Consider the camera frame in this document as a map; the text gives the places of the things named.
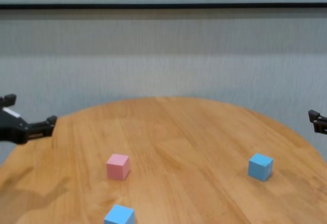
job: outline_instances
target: round table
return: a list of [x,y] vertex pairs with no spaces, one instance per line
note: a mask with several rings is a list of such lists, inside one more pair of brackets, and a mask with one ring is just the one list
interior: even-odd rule
[[[247,175],[257,152],[274,159],[265,182]],[[130,157],[124,181],[107,178],[113,153]],[[254,111],[159,97],[63,116],[51,138],[17,147],[0,169],[4,224],[103,223],[114,204],[138,224],[326,224],[326,163]]]

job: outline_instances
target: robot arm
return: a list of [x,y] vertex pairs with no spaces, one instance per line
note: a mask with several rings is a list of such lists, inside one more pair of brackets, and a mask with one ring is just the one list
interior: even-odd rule
[[23,145],[30,140],[52,136],[56,116],[48,117],[43,122],[27,123],[19,114],[7,108],[15,103],[15,94],[0,97],[0,142]]
[[313,128],[316,133],[323,133],[327,135],[327,118],[320,115],[319,112],[315,110],[310,110],[309,120],[313,123]]

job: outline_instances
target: black horizontal line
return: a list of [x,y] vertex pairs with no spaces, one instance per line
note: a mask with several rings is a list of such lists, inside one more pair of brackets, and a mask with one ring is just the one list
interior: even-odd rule
[[327,3],[209,3],[209,4],[0,4],[0,10],[35,9],[230,9],[327,8]]

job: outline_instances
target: block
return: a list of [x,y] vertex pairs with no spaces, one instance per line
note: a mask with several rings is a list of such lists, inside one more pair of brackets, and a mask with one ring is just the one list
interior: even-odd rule
[[135,224],[135,212],[131,208],[114,205],[104,218],[104,224]]
[[123,181],[131,170],[129,156],[113,154],[107,161],[107,176],[110,179]]
[[272,173],[272,164],[272,158],[256,153],[249,160],[248,175],[264,182]]

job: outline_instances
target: wall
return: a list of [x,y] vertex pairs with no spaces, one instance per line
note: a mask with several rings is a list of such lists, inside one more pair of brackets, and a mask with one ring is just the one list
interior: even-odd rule
[[307,114],[327,115],[326,36],[319,9],[0,11],[0,93],[30,122],[131,97],[217,99],[281,121],[327,159]]

